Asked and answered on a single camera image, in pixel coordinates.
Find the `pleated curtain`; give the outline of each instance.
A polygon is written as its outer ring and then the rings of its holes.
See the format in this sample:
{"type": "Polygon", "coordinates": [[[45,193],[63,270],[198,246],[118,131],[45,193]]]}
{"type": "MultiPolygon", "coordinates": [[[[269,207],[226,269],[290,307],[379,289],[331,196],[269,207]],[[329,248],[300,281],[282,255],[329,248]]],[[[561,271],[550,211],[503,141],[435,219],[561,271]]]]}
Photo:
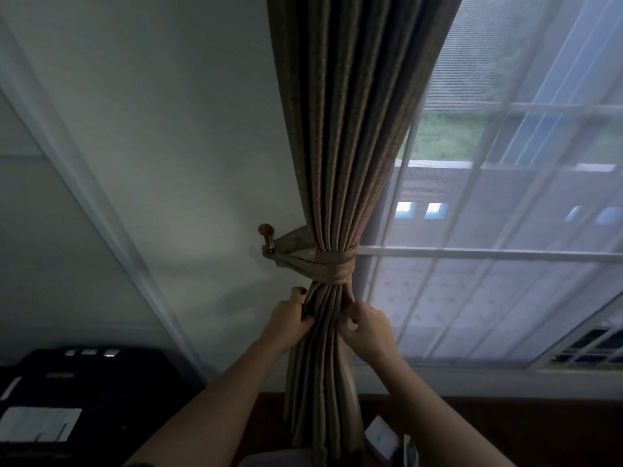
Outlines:
{"type": "Polygon", "coordinates": [[[362,448],[353,354],[336,331],[357,247],[461,0],[267,0],[307,226],[264,252],[313,280],[285,416],[316,464],[362,448]]]}

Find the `brown curtain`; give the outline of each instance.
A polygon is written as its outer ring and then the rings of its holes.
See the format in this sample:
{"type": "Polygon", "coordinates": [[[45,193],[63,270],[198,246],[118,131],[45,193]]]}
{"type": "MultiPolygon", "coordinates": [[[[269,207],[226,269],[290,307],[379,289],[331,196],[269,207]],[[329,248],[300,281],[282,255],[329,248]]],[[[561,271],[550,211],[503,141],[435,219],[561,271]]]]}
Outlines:
{"type": "Polygon", "coordinates": [[[354,258],[461,0],[267,0],[307,226],[264,252],[314,282],[285,416],[316,462],[362,447],[353,355],[335,330],[354,258]]]}

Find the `fabric tieback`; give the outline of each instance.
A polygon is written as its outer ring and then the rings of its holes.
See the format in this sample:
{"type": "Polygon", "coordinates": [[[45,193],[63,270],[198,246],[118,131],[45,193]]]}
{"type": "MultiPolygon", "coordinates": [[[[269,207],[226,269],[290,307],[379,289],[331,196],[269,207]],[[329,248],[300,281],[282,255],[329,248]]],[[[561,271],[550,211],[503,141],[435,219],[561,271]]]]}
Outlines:
{"type": "Polygon", "coordinates": [[[351,281],[358,249],[354,245],[345,251],[318,251],[309,227],[303,226],[275,239],[262,255],[315,282],[340,285],[351,281]]]}

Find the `window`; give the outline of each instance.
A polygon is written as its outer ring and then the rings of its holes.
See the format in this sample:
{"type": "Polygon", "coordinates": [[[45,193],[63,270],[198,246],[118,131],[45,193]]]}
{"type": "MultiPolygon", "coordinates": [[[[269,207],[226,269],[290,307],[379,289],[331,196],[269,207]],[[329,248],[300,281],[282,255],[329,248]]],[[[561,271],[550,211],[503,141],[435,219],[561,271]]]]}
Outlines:
{"type": "Polygon", "coordinates": [[[623,0],[463,0],[356,274],[413,364],[623,357],[588,352],[623,290],[622,17],[623,0]]]}

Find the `person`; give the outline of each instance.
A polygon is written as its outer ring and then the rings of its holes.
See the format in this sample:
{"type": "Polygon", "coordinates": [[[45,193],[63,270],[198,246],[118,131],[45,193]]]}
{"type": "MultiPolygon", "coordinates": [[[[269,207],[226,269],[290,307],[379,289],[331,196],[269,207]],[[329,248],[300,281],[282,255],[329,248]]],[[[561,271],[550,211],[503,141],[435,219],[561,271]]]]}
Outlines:
{"type": "MultiPolygon", "coordinates": [[[[313,324],[311,316],[302,318],[306,292],[294,287],[290,299],[277,304],[262,335],[234,365],[162,426],[125,466],[229,466],[262,382],[281,354],[296,345],[313,324]]],[[[399,355],[382,311],[355,302],[347,308],[338,331],[403,408],[406,430],[425,465],[512,467],[413,372],[399,355]],[[348,319],[357,323],[356,329],[349,329],[348,319]]]]}

